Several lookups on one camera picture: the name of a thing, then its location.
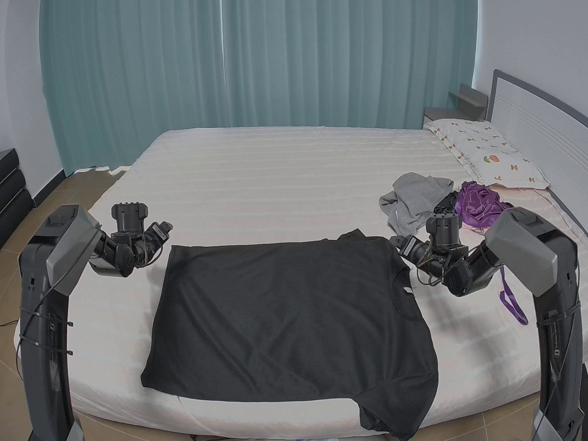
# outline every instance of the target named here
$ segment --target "floor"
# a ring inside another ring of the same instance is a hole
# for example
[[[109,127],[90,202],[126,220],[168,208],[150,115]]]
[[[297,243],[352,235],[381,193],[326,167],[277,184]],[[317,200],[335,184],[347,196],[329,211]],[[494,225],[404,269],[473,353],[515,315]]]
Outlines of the floor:
[[[124,172],[76,173],[67,178],[20,224],[0,251],[0,325],[19,318],[20,275],[18,254],[41,222],[61,204],[81,204],[90,209]],[[0,441],[26,440],[31,430],[22,382],[17,375],[12,344],[14,326],[0,327]],[[415,441],[527,441],[531,437],[533,409],[539,394],[533,394],[487,412],[440,423],[419,430]],[[77,413],[86,441],[189,441],[188,435],[111,422]],[[214,439],[199,436],[199,441]]]

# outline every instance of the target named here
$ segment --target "fitted sheet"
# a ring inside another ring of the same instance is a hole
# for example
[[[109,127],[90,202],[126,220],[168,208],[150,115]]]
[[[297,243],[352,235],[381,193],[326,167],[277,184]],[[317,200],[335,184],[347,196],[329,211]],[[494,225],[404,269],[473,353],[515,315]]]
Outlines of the fitted sheet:
[[[163,256],[128,278],[88,266],[70,297],[68,359],[75,409],[152,428],[201,435],[300,439],[365,436],[350,399],[290,402],[197,401],[141,385],[172,244],[237,245],[322,238],[351,229],[393,235],[378,206],[403,173],[471,180],[431,132],[361,128],[223,128],[166,132],[90,210],[108,233],[111,206],[140,201],[147,224],[174,225]],[[534,210],[587,240],[547,193],[506,190],[505,201]],[[426,239],[424,228],[419,236]],[[461,231],[470,247],[482,237]],[[456,298],[443,286],[411,280],[439,360],[439,388],[423,426],[486,410],[539,390],[539,342],[532,295],[506,271],[529,317],[521,326],[500,303],[497,274],[482,291]],[[580,288],[580,300],[588,291]],[[584,359],[588,318],[583,318]]]

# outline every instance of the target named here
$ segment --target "teal curtain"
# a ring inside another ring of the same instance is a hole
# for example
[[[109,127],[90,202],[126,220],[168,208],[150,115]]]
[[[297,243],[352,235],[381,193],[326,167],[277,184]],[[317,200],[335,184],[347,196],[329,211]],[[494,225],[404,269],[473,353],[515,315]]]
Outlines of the teal curtain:
[[[66,172],[131,164],[169,129],[420,129],[471,84],[477,0],[41,0]]]

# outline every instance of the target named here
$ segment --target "headboard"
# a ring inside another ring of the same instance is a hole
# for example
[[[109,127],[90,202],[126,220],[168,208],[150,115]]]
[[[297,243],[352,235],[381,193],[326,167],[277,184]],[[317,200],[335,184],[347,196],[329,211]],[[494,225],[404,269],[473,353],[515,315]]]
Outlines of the headboard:
[[[551,183],[551,195],[586,232],[588,118],[543,90],[495,70],[488,121],[539,166]]]

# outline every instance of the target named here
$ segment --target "white pillow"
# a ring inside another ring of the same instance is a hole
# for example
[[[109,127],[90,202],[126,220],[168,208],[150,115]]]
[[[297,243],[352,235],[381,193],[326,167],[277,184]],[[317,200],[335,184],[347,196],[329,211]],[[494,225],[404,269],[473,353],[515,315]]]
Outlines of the white pillow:
[[[481,185],[545,189],[540,169],[514,149],[488,121],[438,119],[426,125]]]

